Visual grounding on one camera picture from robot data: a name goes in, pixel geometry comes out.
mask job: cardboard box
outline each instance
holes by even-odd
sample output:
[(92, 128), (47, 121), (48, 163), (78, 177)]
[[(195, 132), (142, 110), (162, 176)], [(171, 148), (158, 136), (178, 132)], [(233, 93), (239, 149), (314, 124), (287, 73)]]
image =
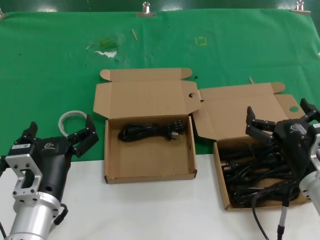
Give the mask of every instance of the cardboard box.
[[(199, 90), (203, 100), (202, 108), (192, 115), (199, 137), (212, 139), (213, 156), (223, 206), (226, 210), (236, 208), (228, 196), (224, 175), (221, 168), (219, 150), (238, 145), (250, 144), (254, 140), (246, 135), (247, 108), (251, 106), (257, 119), (278, 122), (285, 119), (300, 118), (304, 112), (292, 95), (278, 94), (285, 90), (281, 82), (238, 85), (228, 87), (207, 88)], [(275, 183), (275, 179), (267, 179), (263, 187)], [(293, 202), (301, 205), (308, 202), (302, 194)], [(279, 201), (268, 201), (265, 207), (281, 207)]]
[[(197, 175), (192, 121), (188, 114), (201, 107), (189, 68), (102, 70), (110, 82), (96, 86), (93, 111), (105, 123), (105, 180), (109, 184), (190, 180)], [(125, 125), (167, 125), (182, 120), (186, 132), (177, 140), (148, 137), (122, 142)]]

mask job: black wire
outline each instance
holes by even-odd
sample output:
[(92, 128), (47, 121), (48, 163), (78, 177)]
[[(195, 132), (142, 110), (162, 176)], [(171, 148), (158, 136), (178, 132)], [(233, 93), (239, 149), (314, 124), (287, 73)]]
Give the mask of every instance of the black wire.
[(269, 240), (265, 230), (263, 229), (263, 227), (261, 226), (261, 223), (257, 217), (257, 213), (256, 213), (256, 203), (257, 203), (257, 200), (258, 198), (262, 195), (262, 194), (265, 194), (269, 191), (272, 191), (272, 190), (284, 190), (284, 189), (291, 189), (292, 187), (294, 187), (295, 185), (297, 184), (297, 181), (292, 181), (292, 182), (289, 182), (289, 184), (287, 185), (283, 185), (282, 182), (277, 182), (276, 184), (270, 186), (270, 187), (266, 187), (264, 190), (261, 190), (259, 192), (256, 193), (256, 195), (254, 196), (253, 200), (252, 200), (252, 213), (253, 213), (253, 216), (254, 216), (254, 219), (256, 221), (256, 224), (258, 225), (260, 231), (262, 232), (263, 236), (265, 237), (266, 240)]
[(5, 239), (7, 237), (7, 235), (6, 235), (5, 229), (2, 226), (1, 222), (0, 222), (0, 230), (1, 230), (1, 233), (2, 233), (2, 236), (3, 236), (3, 239)]
[(58, 215), (58, 216), (53, 220), (53, 223), (54, 223), (55, 225), (59, 225), (59, 224), (65, 219), (65, 217), (67, 216), (67, 214), (68, 214), (68, 212), (69, 212), (67, 205), (61, 203), (60, 206), (63, 207), (63, 211), (61, 212), (60, 215)]
[(256, 221), (256, 224), (258, 225), (258, 227), (259, 227), (260, 231), (262, 232), (264, 238), (265, 238), (266, 240), (269, 240), (269, 238), (268, 238), (265, 230), (264, 230), (263, 227), (261, 226), (261, 223), (260, 223), (260, 221), (259, 221), (259, 219), (258, 219), (258, 217), (257, 217), (257, 214), (256, 214), (256, 203), (257, 203), (257, 200), (258, 200), (259, 196), (260, 196), (263, 192), (267, 192), (267, 189), (264, 189), (264, 190), (261, 190), (261, 191), (257, 192), (256, 195), (254, 196), (254, 198), (253, 198), (253, 200), (252, 200), (252, 213), (253, 213), (253, 217), (254, 217), (254, 219), (255, 219), (255, 221)]

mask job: box lid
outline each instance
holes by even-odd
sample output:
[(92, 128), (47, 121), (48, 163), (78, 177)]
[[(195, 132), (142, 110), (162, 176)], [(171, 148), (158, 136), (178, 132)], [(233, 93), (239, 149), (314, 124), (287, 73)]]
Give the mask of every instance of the box lid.
[[(278, 94), (284, 90), (281, 82), (199, 90), (202, 108), (192, 114), (197, 134), (217, 141), (246, 137), (248, 106), (261, 120), (278, 122), (300, 118), (304, 113), (294, 97)], [(290, 111), (291, 107), (297, 107), (297, 111)]]
[(197, 84), (184, 81), (189, 68), (105, 69), (93, 111), (108, 119), (187, 115), (199, 108)]

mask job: white tabletop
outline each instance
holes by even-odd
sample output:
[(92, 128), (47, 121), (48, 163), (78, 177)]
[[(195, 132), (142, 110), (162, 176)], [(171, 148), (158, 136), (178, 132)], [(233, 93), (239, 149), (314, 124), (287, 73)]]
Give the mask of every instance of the white tabletop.
[[(212, 155), (196, 158), (194, 180), (127, 184), (106, 184), (103, 161), (73, 162), (62, 199), (69, 213), (49, 240), (263, 240), (250, 210), (224, 210)], [(16, 181), (11, 169), (0, 178), (0, 221), (7, 235), (16, 215)], [(257, 214), (276, 240), (281, 210)], [(283, 240), (320, 236), (312, 203), (289, 208), (285, 226)]]

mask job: green cloth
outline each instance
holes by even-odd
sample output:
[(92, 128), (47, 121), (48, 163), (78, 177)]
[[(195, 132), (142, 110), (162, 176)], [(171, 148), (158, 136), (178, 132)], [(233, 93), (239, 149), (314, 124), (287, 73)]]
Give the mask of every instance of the green cloth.
[[(95, 52), (111, 50), (117, 50), (114, 58)], [(196, 9), (155, 18), (12, 13), (0, 21), (0, 154), (31, 121), (39, 138), (61, 136), (59, 117), (79, 110), (93, 116), (100, 138), (79, 160), (103, 159), (105, 119), (93, 113), (102, 69), (191, 68), (190, 80), (200, 89), (249, 84), (251, 76), (255, 83), (283, 82), (297, 101), (304, 97), (320, 108), (319, 52), (311, 17), (289, 10)], [(84, 122), (70, 119), (66, 131), (82, 129)], [(196, 144), (197, 154), (212, 148)]]

